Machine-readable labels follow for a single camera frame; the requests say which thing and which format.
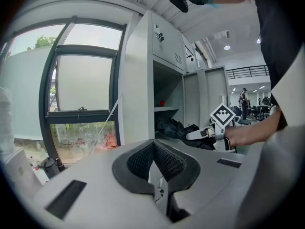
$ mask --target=cabinet shelf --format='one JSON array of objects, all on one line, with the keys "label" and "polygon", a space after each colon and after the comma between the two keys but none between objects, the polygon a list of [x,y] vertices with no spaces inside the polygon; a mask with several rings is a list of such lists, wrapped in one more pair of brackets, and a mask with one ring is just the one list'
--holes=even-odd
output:
[{"label": "cabinet shelf", "polygon": [[155,112],[172,111],[172,110],[179,110],[179,108],[175,108],[175,107],[156,107],[154,109]]}]

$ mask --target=plastic bag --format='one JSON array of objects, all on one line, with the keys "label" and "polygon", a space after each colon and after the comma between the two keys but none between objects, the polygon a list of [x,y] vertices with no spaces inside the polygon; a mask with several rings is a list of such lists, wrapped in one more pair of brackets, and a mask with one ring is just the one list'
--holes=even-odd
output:
[{"label": "plastic bag", "polygon": [[191,125],[187,128],[181,124],[181,122],[177,122],[174,119],[166,118],[166,117],[159,117],[155,120],[155,130],[163,133],[164,135],[174,138],[180,139],[184,142],[185,145],[206,149],[206,150],[213,150],[213,142],[209,138],[199,139],[199,140],[192,140],[189,141],[186,139],[186,135],[198,131],[199,127],[196,125]]}]

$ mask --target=black rectangular slot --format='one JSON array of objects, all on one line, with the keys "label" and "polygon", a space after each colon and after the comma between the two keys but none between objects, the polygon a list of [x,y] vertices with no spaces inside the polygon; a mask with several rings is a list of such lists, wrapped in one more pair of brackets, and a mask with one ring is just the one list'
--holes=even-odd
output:
[{"label": "black rectangular slot", "polygon": [[228,160],[228,159],[224,159],[224,158],[221,158],[217,162],[219,164],[223,164],[225,166],[231,166],[231,167],[235,167],[235,168],[239,168],[242,165],[242,163],[240,163],[240,162],[236,162],[236,161],[232,161],[232,160]]},{"label": "black rectangular slot", "polygon": [[63,219],[81,194],[87,183],[73,180],[47,207],[46,210],[59,219]]}]

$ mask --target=table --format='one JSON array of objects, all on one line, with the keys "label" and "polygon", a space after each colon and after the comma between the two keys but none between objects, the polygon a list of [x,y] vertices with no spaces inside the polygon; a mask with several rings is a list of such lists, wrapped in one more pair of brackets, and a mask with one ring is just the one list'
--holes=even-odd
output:
[{"label": "table", "polygon": [[259,118],[258,121],[261,120],[261,113],[262,113],[262,108],[263,107],[269,107],[269,105],[253,105],[254,107],[259,107]]}]

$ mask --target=railing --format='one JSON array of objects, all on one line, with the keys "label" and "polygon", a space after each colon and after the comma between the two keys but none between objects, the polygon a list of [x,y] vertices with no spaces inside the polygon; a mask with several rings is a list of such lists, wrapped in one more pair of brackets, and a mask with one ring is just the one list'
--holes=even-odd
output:
[{"label": "railing", "polygon": [[244,67],[227,71],[228,79],[269,75],[267,65]]}]

